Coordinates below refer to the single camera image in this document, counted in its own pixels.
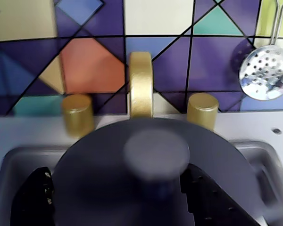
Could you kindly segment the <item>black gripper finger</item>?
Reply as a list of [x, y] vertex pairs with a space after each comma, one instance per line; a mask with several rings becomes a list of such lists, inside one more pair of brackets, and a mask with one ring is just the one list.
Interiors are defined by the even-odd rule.
[[48, 167], [35, 169], [13, 199], [14, 226], [55, 225], [54, 186]]
[[180, 176], [180, 187], [196, 226], [259, 225], [205, 171], [193, 164]]

